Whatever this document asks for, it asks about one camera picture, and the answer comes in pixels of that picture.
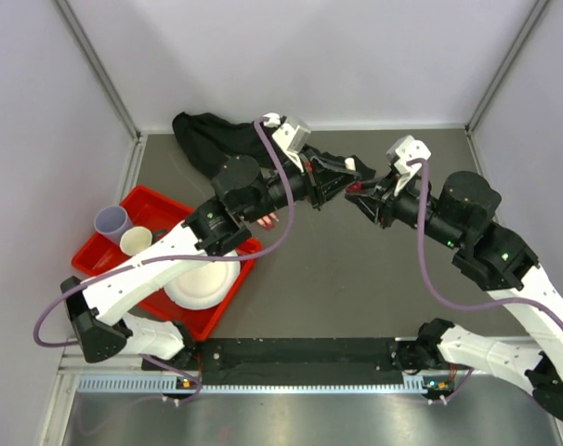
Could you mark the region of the red nail polish bottle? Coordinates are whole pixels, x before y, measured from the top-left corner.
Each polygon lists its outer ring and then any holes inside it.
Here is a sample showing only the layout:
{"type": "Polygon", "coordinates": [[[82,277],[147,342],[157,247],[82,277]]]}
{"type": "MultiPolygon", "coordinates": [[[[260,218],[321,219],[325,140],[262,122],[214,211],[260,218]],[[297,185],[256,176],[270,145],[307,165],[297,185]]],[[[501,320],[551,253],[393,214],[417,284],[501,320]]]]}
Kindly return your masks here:
{"type": "Polygon", "coordinates": [[[347,193],[355,193],[362,190],[362,184],[360,182],[353,183],[352,185],[346,188],[347,193]]]}

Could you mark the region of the white nail polish cap brush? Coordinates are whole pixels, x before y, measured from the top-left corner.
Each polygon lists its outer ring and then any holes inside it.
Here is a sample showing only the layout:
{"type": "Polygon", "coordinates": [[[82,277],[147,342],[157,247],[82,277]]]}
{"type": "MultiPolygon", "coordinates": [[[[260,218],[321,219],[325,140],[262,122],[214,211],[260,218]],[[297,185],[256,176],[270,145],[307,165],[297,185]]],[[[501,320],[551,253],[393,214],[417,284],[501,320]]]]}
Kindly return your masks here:
{"type": "Polygon", "coordinates": [[[352,157],[346,158],[345,167],[347,170],[355,171],[356,170],[355,160],[352,157]]]}

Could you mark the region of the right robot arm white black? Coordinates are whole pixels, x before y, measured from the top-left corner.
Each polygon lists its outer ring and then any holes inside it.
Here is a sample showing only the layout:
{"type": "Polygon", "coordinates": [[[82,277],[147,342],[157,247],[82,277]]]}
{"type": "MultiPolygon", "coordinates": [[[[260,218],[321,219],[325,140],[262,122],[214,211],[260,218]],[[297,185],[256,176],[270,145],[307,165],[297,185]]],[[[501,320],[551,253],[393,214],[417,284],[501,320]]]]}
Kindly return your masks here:
{"type": "Polygon", "coordinates": [[[435,319],[416,339],[420,361],[431,368],[455,363],[504,380],[563,422],[563,297],[523,238],[494,221],[500,194],[466,171],[449,175],[437,198],[425,174],[403,190],[398,180],[389,174],[357,183],[346,198],[383,229],[396,220],[415,229],[421,270],[426,238],[452,249],[453,265],[491,298],[487,308],[505,307],[535,343],[514,346],[435,319]]]}

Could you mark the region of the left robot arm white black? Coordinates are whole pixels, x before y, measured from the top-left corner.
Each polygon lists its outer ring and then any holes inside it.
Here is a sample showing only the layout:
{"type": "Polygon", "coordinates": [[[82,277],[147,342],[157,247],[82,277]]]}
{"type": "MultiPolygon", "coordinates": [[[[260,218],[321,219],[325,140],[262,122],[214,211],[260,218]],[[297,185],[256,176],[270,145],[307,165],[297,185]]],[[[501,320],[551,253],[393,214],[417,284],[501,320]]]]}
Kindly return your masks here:
{"type": "Polygon", "coordinates": [[[226,293],[250,258],[236,252],[251,237],[247,223],[283,208],[290,199],[319,208],[361,178],[355,158],[312,148],[292,156],[270,177],[249,156],[230,158],[211,180],[214,197],[158,242],[97,277],[62,283],[85,360],[98,363],[128,353],[151,355],[178,369],[189,366],[195,347],[181,323],[142,319],[130,309],[196,269],[202,284],[215,277],[217,290],[226,293]]]}

